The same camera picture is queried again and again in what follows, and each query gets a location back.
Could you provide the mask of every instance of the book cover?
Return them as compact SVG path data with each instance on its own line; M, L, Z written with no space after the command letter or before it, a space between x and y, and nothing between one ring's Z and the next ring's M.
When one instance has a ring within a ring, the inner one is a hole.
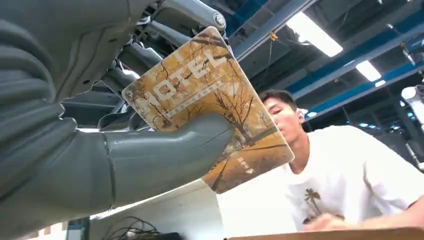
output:
M235 128L231 143L202 178L216 193L290 162L293 152L214 27L208 27L122 92L156 131L175 131L218 113Z

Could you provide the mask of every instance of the man's hair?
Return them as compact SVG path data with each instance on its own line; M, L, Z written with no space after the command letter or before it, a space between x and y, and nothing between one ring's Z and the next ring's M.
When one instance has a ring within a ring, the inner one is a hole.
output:
M296 111L298 109L298 106L295 100L293 99L292 95L290 94L290 92L286 90L277 90L277 89L266 90L259 94L259 98L262 101L262 103L269 98L280 99L283 103L288 104L293 111Z

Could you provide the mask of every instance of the ear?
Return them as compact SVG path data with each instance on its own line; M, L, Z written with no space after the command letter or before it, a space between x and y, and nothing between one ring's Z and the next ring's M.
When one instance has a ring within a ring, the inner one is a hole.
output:
M302 112L302 110L297 109L297 110L296 110L296 114L297 114L297 115L298 115L298 117L299 117L299 123L300 123L300 124L303 124L303 123L305 122L305 115L304 115L304 113Z

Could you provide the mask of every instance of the palm tree print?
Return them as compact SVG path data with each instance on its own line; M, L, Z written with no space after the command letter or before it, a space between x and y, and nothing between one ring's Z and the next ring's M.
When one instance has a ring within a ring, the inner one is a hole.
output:
M307 188L304 200L317 216L321 215L321 211L315 202L315 200L321 200L321 196L318 192L314 191L312 188Z

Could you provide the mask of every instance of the man's hand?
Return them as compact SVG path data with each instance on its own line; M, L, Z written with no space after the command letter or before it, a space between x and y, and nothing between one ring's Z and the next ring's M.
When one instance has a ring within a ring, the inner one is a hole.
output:
M358 225L346 223L338 216L325 213L304 226L306 232L357 229Z

